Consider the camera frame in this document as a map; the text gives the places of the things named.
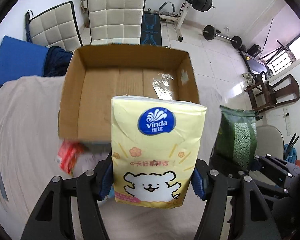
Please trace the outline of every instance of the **bed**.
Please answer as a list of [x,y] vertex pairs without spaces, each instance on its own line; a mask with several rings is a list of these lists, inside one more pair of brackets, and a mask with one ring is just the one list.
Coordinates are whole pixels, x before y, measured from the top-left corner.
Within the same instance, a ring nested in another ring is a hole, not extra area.
[[[22,77],[0,89],[0,179],[4,184],[0,202],[23,227],[51,178],[70,178],[56,162],[62,143],[58,111],[63,82],[64,77]],[[213,88],[199,94],[201,103],[208,107],[199,158],[208,161],[218,132],[222,98]],[[75,176],[90,168],[77,165]],[[114,199],[99,203],[99,207],[111,240],[188,240],[196,233],[205,202],[189,187],[183,206],[171,210],[125,205]],[[76,239],[83,239],[75,198],[72,211]],[[225,232],[230,213],[227,210]]]

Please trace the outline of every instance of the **white cartoon dog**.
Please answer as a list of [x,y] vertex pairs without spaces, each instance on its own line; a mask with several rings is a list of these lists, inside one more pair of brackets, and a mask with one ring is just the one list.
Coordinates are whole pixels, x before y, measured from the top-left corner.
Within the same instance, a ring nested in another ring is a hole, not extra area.
[[169,184],[175,178],[176,174],[173,171],[166,171],[164,174],[150,173],[149,175],[145,173],[134,175],[127,172],[123,179],[131,183],[132,186],[126,185],[123,188],[129,195],[140,201],[168,202],[180,196],[180,194],[174,193],[181,188],[181,183]]

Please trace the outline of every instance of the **brown wooden chair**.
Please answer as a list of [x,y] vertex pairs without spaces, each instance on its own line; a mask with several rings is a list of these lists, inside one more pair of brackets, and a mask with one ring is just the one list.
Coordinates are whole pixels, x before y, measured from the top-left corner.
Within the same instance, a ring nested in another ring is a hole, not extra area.
[[[280,85],[286,79],[291,80],[291,83],[289,85],[287,85],[281,89],[278,89],[278,90],[274,89],[275,87]],[[254,88],[257,88],[261,91],[260,93],[255,95],[256,97],[258,97],[262,94],[264,95],[265,101],[266,101],[266,103],[264,105],[257,106],[255,96],[253,95],[253,92],[252,92],[252,89],[254,89]],[[259,111],[260,113],[265,112],[265,111],[267,111],[271,108],[277,107],[277,106],[283,106],[286,104],[296,102],[300,99],[300,89],[299,89],[298,82],[290,74],[285,76],[284,78],[282,78],[279,82],[277,82],[274,85],[270,85],[269,82],[263,82],[261,76],[259,76],[256,80],[256,84],[253,86],[248,86],[247,89],[245,90],[245,92],[249,93],[252,109],[255,111]],[[295,99],[277,103],[278,98],[292,95],[292,94],[296,95]]]

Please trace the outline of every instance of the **vinda logo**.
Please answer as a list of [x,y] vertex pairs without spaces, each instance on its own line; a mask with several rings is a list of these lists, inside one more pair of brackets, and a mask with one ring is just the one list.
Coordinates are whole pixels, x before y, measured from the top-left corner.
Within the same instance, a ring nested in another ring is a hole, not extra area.
[[176,125],[173,113],[163,107],[155,107],[145,111],[139,118],[138,129],[145,135],[171,132]]

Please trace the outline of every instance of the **green plastic package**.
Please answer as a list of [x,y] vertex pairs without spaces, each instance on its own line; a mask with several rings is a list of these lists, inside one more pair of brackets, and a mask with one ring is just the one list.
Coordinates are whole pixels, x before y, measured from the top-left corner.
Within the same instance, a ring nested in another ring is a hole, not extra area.
[[256,112],[221,108],[221,124],[214,154],[247,169],[257,147]]

